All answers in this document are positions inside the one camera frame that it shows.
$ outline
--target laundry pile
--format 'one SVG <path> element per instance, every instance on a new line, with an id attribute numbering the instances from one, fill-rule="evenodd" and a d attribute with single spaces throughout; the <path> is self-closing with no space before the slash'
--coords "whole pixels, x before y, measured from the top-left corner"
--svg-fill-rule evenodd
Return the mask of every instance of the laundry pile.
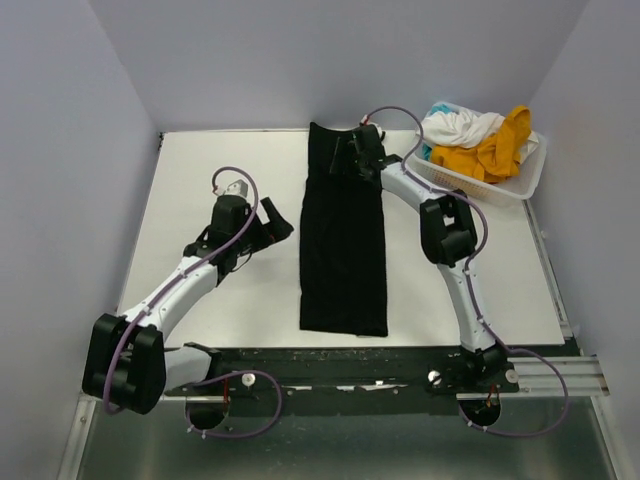
<path id="1" fill-rule="evenodd" d="M 520 165 L 539 145 L 531 130 L 531 112 L 514 108 L 507 117 L 478 115 L 438 103 L 422 121 L 423 157 L 432 163 L 486 183 L 520 173 Z"/>

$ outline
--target yellow cloth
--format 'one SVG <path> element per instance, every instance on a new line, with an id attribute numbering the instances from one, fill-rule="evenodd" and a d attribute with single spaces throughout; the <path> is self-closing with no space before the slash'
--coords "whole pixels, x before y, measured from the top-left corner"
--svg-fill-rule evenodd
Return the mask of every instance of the yellow cloth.
<path id="1" fill-rule="evenodd" d="M 531 135 L 531 112 L 514 108 L 497 133 L 473 148 L 436 146 L 431 162 L 487 183 L 499 183 L 520 173 L 520 153 Z"/>

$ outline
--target white cloth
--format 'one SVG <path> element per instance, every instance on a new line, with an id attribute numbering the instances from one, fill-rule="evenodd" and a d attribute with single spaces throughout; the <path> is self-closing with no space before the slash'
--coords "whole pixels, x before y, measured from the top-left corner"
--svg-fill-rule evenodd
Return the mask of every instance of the white cloth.
<path id="1" fill-rule="evenodd" d="M 457 112 L 435 112 L 422 120 L 423 141 L 431 148 L 459 146 L 473 148 L 485 138 L 496 133 L 504 122 L 499 113 L 476 115 L 468 108 L 460 107 Z M 520 163 L 538 148 L 538 136 L 531 132 L 527 143 L 520 149 Z"/>

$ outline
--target metal floor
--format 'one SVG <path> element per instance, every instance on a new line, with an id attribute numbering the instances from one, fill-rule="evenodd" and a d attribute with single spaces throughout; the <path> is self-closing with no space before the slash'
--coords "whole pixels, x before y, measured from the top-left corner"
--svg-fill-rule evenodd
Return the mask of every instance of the metal floor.
<path id="1" fill-rule="evenodd" d="M 503 401 L 503 429 L 538 430 L 561 399 Z M 251 440 L 187 434 L 181 402 L 149 415 L 93 416 L 80 477 L 114 479 L 614 479 L 589 398 L 572 400 L 565 424 L 529 440 L 472 431 L 458 417 L 284 417 Z M 232 419 L 252 429 L 261 419 Z"/>

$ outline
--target wire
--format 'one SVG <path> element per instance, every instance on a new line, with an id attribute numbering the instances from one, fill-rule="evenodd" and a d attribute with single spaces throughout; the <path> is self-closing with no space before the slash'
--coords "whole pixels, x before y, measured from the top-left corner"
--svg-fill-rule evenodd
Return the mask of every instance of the wire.
<path id="1" fill-rule="evenodd" d="M 245 177 L 248 180 L 249 184 L 251 185 L 251 189 L 253 190 L 253 206 L 252 206 L 252 209 L 251 209 L 251 213 L 249 213 L 249 217 L 247 218 L 247 221 L 245 222 L 245 224 L 242 226 L 242 228 L 240 228 L 240 230 L 238 230 L 238 232 L 233 237 L 231 237 L 225 244 L 223 244 L 222 246 L 220 246 L 217 249 L 215 249 L 209 255 L 207 255 L 205 257 L 202 257 L 200 260 L 195 262 L 189 268 L 185 269 L 185 271 L 183 272 L 184 276 L 183 275 L 176 275 L 175 277 L 173 277 L 149 301 L 149 303 L 147 304 L 147 308 L 145 308 L 144 310 L 141 310 L 140 313 L 138 313 L 133 318 L 133 320 L 131 320 L 131 323 L 129 323 L 129 325 L 127 326 L 127 328 L 123 332 L 122 336 L 120 337 L 120 340 L 118 341 L 118 344 L 116 345 L 116 349 L 113 352 L 113 357 L 111 358 L 111 363 L 109 364 L 109 369 L 107 370 L 107 376 L 106 376 L 105 381 L 104 381 L 104 388 L 103 388 L 103 391 L 102 391 L 102 402 L 103 402 L 102 405 L 103 405 L 105 413 L 108 414 L 108 415 L 115 415 L 117 413 L 120 413 L 123 410 L 122 407 L 113 408 L 111 406 L 111 403 L 110 403 L 110 401 L 111 401 L 111 387 L 113 385 L 113 377 L 114 377 L 114 374 L 115 374 L 115 371 L 116 371 L 116 367 L 118 365 L 118 360 L 120 359 L 120 354 L 122 353 L 124 348 L 127 346 L 127 341 L 129 340 L 129 337 L 131 336 L 131 333 L 133 333 L 133 330 L 136 328 L 138 323 L 140 323 L 145 316 L 149 315 L 151 313 L 151 311 L 153 310 L 153 308 L 158 304 L 158 302 L 160 300 L 162 300 L 162 298 L 164 298 L 164 296 L 167 295 L 167 293 L 169 293 L 173 289 L 173 287 L 175 287 L 180 281 L 182 281 L 183 278 L 186 278 L 194 270 L 196 270 L 200 266 L 204 265 L 205 263 L 208 263 L 216 255 L 224 252 L 227 248 L 229 248 L 231 245 L 233 245 L 244 234 L 244 232 L 247 231 L 247 229 L 251 225 L 251 222 L 253 222 L 253 219 L 256 217 L 256 214 L 258 212 L 259 196 L 258 196 L 258 187 L 256 186 L 256 183 L 254 182 L 253 178 L 251 178 L 251 176 L 247 172 L 245 172 L 244 170 L 241 170 L 240 168 L 231 167 L 231 166 L 222 167 L 222 168 L 219 168 L 218 170 L 215 171 L 215 173 L 213 174 L 213 177 L 211 179 L 211 183 L 213 184 L 214 191 L 218 188 L 218 186 L 216 184 L 216 179 L 218 178 L 218 175 L 220 175 L 222 172 L 236 172 L 236 173 L 239 173 L 240 175 L 242 175 L 243 177 Z"/>
<path id="2" fill-rule="evenodd" d="M 542 355 L 539 355 L 538 353 L 536 353 L 536 352 L 534 352 L 532 350 L 528 350 L 526 348 L 510 348 L 510 347 L 508 347 L 502 341 L 502 339 L 498 336 L 498 334 L 496 332 L 494 332 L 491 329 L 491 327 L 489 327 L 489 325 L 487 325 L 487 323 L 485 322 L 484 316 L 482 315 L 482 311 L 480 310 L 480 306 L 478 304 L 478 299 L 476 297 L 475 290 L 473 288 L 473 283 L 471 281 L 471 274 L 470 274 L 470 270 L 469 270 L 469 265 L 470 265 L 471 261 L 476 256 L 478 256 L 478 254 L 487 245 L 487 240 L 489 238 L 489 224 L 487 222 L 487 217 L 484 215 L 482 210 L 480 210 L 480 207 L 475 202 L 473 202 L 472 200 L 467 198 L 466 196 L 461 195 L 461 194 L 459 194 L 457 192 L 452 192 L 452 191 L 449 191 L 449 190 L 442 190 L 442 189 L 439 189 L 439 188 L 432 187 L 426 181 L 424 181 L 418 174 L 416 174 L 413 170 L 411 170 L 411 168 L 407 165 L 407 160 L 411 157 L 411 155 L 413 155 L 421 147 L 422 141 L 423 141 L 423 138 L 424 138 L 424 129 L 422 127 L 422 123 L 420 122 L 420 119 L 418 117 L 416 117 L 416 115 L 413 112 L 411 112 L 410 110 L 407 110 L 406 108 L 403 108 L 403 107 L 398 107 L 398 106 L 395 106 L 395 105 L 386 105 L 384 107 L 376 108 L 375 110 L 373 110 L 372 112 L 367 114 L 364 117 L 363 123 L 366 124 L 369 121 L 369 119 L 371 118 L 372 115 L 374 115 L 374 114 L 376 114 L 376 113 L 378 113 L 380 111 L 383 111 L 383 110 L 398 110 L 400 112 L 406 113 L 407 115 L 409 115 L 416 122 L 416 125 L 418 126 L 418 131 L 420 132 L 420 138 L 418 139 L 416 144 L 411 148 L 411 150 L 409 150 L 407 152 L 407 154 L 404 156 L 404 158 L 402 159 L 402 164 L 401 164 L 402 165 L 402 171 L 409 178 L 411 178 L 414 182 L 416 182 L 421 187 L 427 189 L 427 191 L 429 191 L 429 192 L 450 195 L 450 196 L 455 197 L 455 198 L 457 198 L 459 200 L 462 200 L 467 205 L 469 205 L 471 208 L 473 208 L 477 212 L 478 216 L 480 217 L 480 221 L 482 222 L 482 230 L 483 230 L 482 240 L 480 241 L 480 244 L 478 245 L 478 247 L 473 251 L 473 253 L 471 255 L 469 255 L 469 257 L 467 258 L 467 260 L 466 260 L 466 262 L 464 264 L 464 271 L 465 271 L 465 274 L 466 274 L 465 276 L 466 276 L 467 289 L 469 290 L 469 296 L 471 297 L 471 303 L 473 304 L 473 309 L 474 309 L 474 311 L 476 313 L 476 319 L 483 326 L 483 328 L 487 331 L 487 333 L 489 333 L 489 335 L 491 335 L 491 337 L 493 337 L 493 339 L 496 341 L 496 343 L 498 345 L 500 345 L 507 352 L 507 354 L 511 354 L 511 355 L 528 355 L 530 357 L 537 358 L 542 363 L 544 363 L 546 366 L 548 366 L 553 371 L 553 373 L 556 375 L 556 377 L 558 377 L 558 380 L 560 380 L 560 385 L 562 386 L 562 391 L 563 391 L 563 394 L 564 394 L 564 406 L 563 406 L 563 409 L 562 409 L 562 413 L 560 414 L 558 419 L 551 426 L 546 427 L 546 428 L 544 428 L 542 430 L 539 430 L 537 432 L 515 433 L 515 432 L 505 432 L 505 431 L 502 431 L 502 430 L 483 427 L 483 426 L 480 426 L 480 425 L 478 425 L 476 423 L 473 423 L 471 420 L 469 420 L 469 418 L 464 413 L 462 408 L 459 408 L 460 415 L 467 422 L 467 425 L 469 427 L 471 427 L 471 428 L 473 428 L 475 430 L 479 430 L 481 432 L 486 432 L 486 433 L 490 433 L 492 435 L 497 435 L 497 436 L 501 436 L 501 437 L 532 438 L 532 437 L 538 437 L 540 435 L 544 435 L 546 433 L 552 432 L 553 430 L 558 428 L 562 424 L 562 422 L 564 422 L 564 420 L 567 418 L 567 415 L 569 414 L 569 404 L 570 404 L 570 402 L 569 402 L 569 389 L 567 388 L 567 382 L 565 381 L 565 379 L 562 376 L 562 374 L 560 373 L 560 371 L 555 367 L 555 365 L 553 365 L 549 360 L 544 358 Z"/>
<path id="3" fill-rule="evenodd" d="M 489 395 L 487 395 L 487 399 L 484 402 L 487 407 L 491 406 L 491 397 L 493 397 L 494 393 L 496 394 L 497 401 L 500 402 L 500 391 L 497 390 L 495 383 L 492 383 L 491 388 L 489 388 Z"/>
<path id="4" fill-rule="evenodd" d="M 213 437 L 213 438 L 225 438 L 225 439 L 235 439 L 235 440 L 240 440 L 240 439 L 244 439 L 244 438 L 253 438 L 253 437 L 257 437 L 258 435 L 266 432 L 267 430 L 269 430 L 271 427 L 273 427 L 276 422 L 278 421 L 278 418 L 280 418 L 280 413 L 282 412 L 282 389 L 280 388 L 280 385 L 278 384 L 278 381 L 272 377 L 271 375 L 269 375 L 267 372 L 263 372 L 261 370 L 240 370 L 237 372 L 231 372 L 231 373 L 227 373 L 225 375 L 220 375 L 219 377 L 215 377 L 212 378 L 210 380 L 205 380 L 203 382 L 199 382 L 199 383 L 195 383 L 191 386 L 193 387 L 204 387 L 206 385 L 211 385 L 217 382 L 221 382 L 223 380 L 227 380 L 229 378 L 233 378 L 233 377 L 239 377 L 245 374 L 253 374 L 253 375 L 258 375 L 260 377 L 264 377 L 267 380 L 269 380 L 273 386 L 276 389 L 276 396 L 278 397 L 278 405 L 276 406 L 276 411 L 273 414 L 273 416 L 271 417 L 271 419 L 262 427 L 256 429 L 256 430 L 252 430 L 250 432 L 245 432 L 245 433 L 221 433 L 221 432 L 212 432 L 209 430 L 200 430 L 198 428 L 196 428 L 193 425 L 193 422 L 191 421 L 191 413 L 189 412 L 189 408 L 187 408 L 185 410 L 185 418 L 187 419 L 187 422 L 189 423 L 189 429 L 187 430 L 188 433 L 192 432 L 192 431 L 196 431 L 198 433 L 200 433 L 202 435 L 202 438 L 206 438 L 206 437 Z"/>
<path id="5" fill-rule="evenodd" d="M 242 267 L 244 267 L 247 263 L 249 263 L 249 260 L 251 260 L 251 257 L 253 257 L 253 252 L 249 252 L 249 255 L 247 256 L 247 259 L 244 261 L 244 263 L 242 263 L 242 265 L 239 265 L 235 267 L 233 270 L 231 270 L 231 273 L 235 273 L 238 270 L 240 270 Z"/>
<path id="6" fill-rule="evenodd" d="M 224 381 L 224 396 L 223 398 L 223 403 L 224 403 L 224 412 L 227 413 L 227 410 L 229 409 L 229 379 L 227 378 Z"/>

